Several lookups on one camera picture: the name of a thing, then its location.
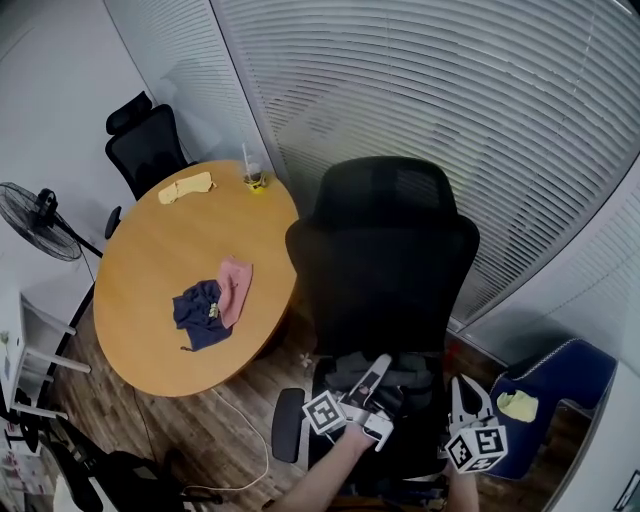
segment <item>pink cloth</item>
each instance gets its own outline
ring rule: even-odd
[[[227,329],[240,318],[252,277],[253,265],[251,263],[238,261],[233,256],[222,260],[218,272],[218,284],[220,285],[218,308],[222,317],[222,325]]]

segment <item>chair armrest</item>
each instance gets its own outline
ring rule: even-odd
[[[104,237],[109,240],[113,233],[115,232],[118,224],[120,224],[120,212],[122,212],[122,206],[118,206],[115,208],[111,215],[109,215],[109,220],[107,221],[107,227],[104,230]]]
[[[280,392],[271,424],[271,450],[283,462],[297,462],[302,432],[304,389],[287,388]]]

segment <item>office chair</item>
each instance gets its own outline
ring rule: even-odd
[[[159,468],[155,462],[131,453],[107,454],[69,421],[62,418],[53,421],[69,438],[72,451],[63,442],[52,439],[52,435],[58,436],[50,424],[40,438],[56,460],[73,502],[83,512],[101,512],[103,507],[89,478],[96,479],[119,512],[178,512],[184,510],[185,502],[222,503],[219,495],[182,495],[184,485],[171,475],[169,456]]]
[[[136,201],[165,178],[193,165],[187,163],[169,105],[152,108],[144,92],[107,118],[113,135],[105,152],[126,180]],[[120,212],[112,213],[105,238],[111,238]]]
[[[584,340],[572,339],[543,356],[529,358],[510,367],[493,384],[491,401],[501,425],[507,429],[509,453],[488,473],[500,478],[523,478],[544,443],[558,402],[571,400],[585,409],[595,408],[604,396],[616,361]],[[538,399],[538,411],[531,423],[500,412],[502,393],[524,391]]]
[[[447,405],[441,356],[447,322],[479,243],[476,226],[456,210],[444,172],[401,157],[351,160],[324,175],[313,213],[286,234],[298,284],[311,308],[320,359],[313,396],[325,389],[336,358],[361,351],[424,355],[433,373],[428,406],[406,405],[380,453],[370,450],[350,481],[364,489],[382,480],[434,474]],[[284,390],[276,406],[274,457],[297,460],[302,390]],[[309,464],[331,448],[313,432]]]

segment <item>white desk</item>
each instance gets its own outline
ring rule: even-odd
[[[75,333],[75,330],[71,327],[64,325],[59,320],[25,302],[19,290],[15,288],[2,290],[2,295],[0,295],[0,333],[7,332],[9,336],[8,343],[0,342],[0,383],[2,384],[2,398],[5,406],[7,411],[14,409],[47,418],[55,418],[56,416],[67,418],[64,413],[18,404],[15,401],[18,383],[22,374],[29,373],[43,381],[53,380],[52,377],[30,370],[28,357],[36,357],[48,363],[54,363],[85,373],[91,371],[91,367],[87,364],[56,355],[45,354],[35,347],[29,346],[24,327],[25,307],[33,311],[53,328],[63,332]]]

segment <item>black office chair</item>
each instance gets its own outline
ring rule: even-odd
[[[136,200],[165,178],[193,165],[187,163],[169,105],[152,108],[144,92],[107,118],[107,133],[113,135],[105,152],[126,180]],[[111,238],[120,212],[113,211],[105,238]]]
[[[316,367],[313,396],[327,389],[325,376],[335,371],[336,358],[357,351],[370,361],[382,353],[397,361],[401,352],[419,352],[434,375],[429,405],[412,408],[405,401],[383,450],[369,450],[356,466],[350,482],[362,494],[382,481],[398,483],[444,467],[437,459],[448,413],[441,355],[478,243],[478,230],[457,213],[442,170],[400,157],[332,167],[313,213],[287,232],[289,256],[315,323],[316,353],[328,356]],[[301,390],[281,393],[272,428],[276,458],[297,459],[303,400]],[[331,443],[310,436],[313,465]]]
[[[159,468],[155,462],[131,453],[107,454],[67,420],[58,418],[54,421],[69,438],[72,451],[52,439],[51,434],[55,434],[52,428],[43,432],[40,438],[56,460],[73,502],[83,512],[101,512],[103,507],[89,481],[91,477],[119,512],[178,512],[184,510],[186,502],[222,503],[219,495],[182,495],[184,485],[171,475],[168,461]]]

